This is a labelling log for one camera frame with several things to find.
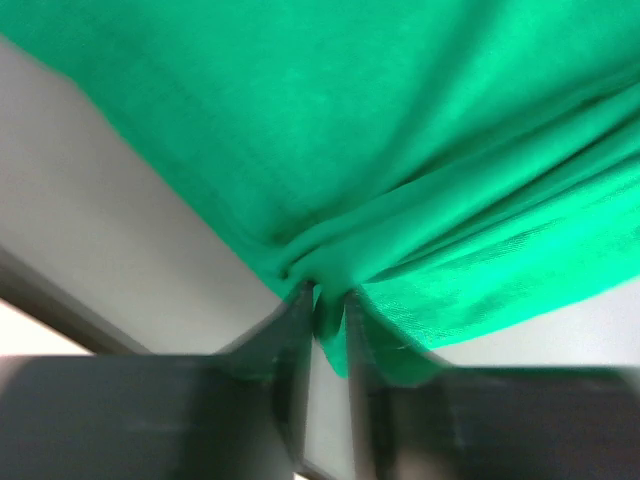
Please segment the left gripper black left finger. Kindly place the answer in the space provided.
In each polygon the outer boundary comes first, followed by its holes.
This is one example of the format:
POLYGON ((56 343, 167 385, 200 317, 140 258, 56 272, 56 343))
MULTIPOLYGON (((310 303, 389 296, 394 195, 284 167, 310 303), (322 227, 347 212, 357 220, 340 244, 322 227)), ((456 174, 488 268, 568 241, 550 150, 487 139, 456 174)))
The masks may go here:
POLYGON ((313 288, 210 355, 1 361, 5 479, 291 479, 304 457, 313 288))

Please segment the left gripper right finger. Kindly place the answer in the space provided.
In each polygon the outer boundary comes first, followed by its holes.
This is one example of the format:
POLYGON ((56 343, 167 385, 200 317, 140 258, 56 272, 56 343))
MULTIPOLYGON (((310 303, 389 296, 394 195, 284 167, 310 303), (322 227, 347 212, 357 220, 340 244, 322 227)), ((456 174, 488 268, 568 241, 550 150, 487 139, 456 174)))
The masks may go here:
POLYGON ((344 303, 359 479, 635 479, 635 368, 457 367, 344 303))

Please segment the green t shirt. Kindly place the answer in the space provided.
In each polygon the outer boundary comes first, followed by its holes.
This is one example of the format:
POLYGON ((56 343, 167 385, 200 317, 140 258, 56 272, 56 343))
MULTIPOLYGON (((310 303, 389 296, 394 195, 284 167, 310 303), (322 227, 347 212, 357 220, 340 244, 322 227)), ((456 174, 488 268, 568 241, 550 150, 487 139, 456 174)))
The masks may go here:
POLYGON ((5 1, 274 293, 379 369, 639 273, 635 1, 5 1))

